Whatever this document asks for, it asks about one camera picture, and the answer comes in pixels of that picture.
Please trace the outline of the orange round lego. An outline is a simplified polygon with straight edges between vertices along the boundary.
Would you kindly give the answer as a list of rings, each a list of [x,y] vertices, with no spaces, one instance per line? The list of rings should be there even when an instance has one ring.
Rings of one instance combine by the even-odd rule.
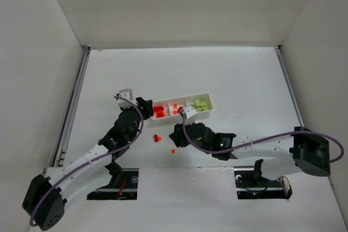
[[[162,117],[165,117],[165,116],[166,116],[166,113],[163,110],[156,112],[156,118],[162,118]]]

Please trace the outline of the red slope lego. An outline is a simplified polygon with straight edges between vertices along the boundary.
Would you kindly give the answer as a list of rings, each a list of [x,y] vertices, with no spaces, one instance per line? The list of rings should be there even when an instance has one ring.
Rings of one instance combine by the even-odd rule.
[[[177,112],[180,113],[182,110],[183,110],[183,107],[180,106],[180,107],[178,108]]]

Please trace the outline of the large lime green lego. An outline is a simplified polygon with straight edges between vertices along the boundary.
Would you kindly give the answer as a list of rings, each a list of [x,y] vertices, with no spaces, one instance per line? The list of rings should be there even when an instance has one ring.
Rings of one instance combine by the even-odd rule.
[[[202,112],[202,111],[208,111],[209,110],[209,106],[207,101],[205,100],[195,100],[195,102],[193,103],[193,107],[195,108],[195,110],[197,112]]]

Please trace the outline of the dark red lego cluster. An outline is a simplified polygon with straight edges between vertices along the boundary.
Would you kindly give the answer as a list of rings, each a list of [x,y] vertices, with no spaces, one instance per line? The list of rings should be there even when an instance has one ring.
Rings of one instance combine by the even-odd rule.
[[[164,107],[163,107],[163,106],[154,106],[154,107],[153,107],[153,111],[154,111],[154,112],[161,112],[161,111],[164,111]]]

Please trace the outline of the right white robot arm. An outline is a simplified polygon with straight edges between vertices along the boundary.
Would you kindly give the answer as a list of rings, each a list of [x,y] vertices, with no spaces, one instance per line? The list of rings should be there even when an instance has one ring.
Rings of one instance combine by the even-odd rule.
[[[331,174],[329,141],[304,127],[258,140],[246,139],[235,146],[234,133],[215,133],[203,123],[178,123],[169,138],[178,148],[192,145],[222,161],[256,157],[253,169],[256,179],[276,180],[299,172],[316,177]]]

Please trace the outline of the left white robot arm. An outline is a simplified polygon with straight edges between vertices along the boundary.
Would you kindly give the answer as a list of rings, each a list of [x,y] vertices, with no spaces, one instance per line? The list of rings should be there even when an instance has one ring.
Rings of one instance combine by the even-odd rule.
[[[116,159],[139,138],[144,121],[154,114],[152,100],[138,97],[132,102],[124,95],[115,96],[121,113],[114,126],[90,151],[51,176],[38,174],[31,180],[22,203],[31,227],[53,228],[69,206],[122,171]]]

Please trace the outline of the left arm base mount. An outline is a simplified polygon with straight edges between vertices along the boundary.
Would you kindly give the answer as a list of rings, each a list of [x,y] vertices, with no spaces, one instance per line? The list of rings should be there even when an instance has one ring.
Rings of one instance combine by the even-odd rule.
[[[87,200],[137,200],[139,169],[126,168],[110,183],[87,196]]]

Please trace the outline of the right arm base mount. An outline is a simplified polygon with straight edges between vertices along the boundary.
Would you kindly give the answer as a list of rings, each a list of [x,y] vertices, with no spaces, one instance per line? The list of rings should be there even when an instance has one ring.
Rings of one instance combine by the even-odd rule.
[[[254,199],[285,199],[293,195],[289,179],[280,176],[276,180],[266,179],[261,176],[263,159],[257,160],[253,168],[235,168],[234,178],[237,198],[239,200]]]

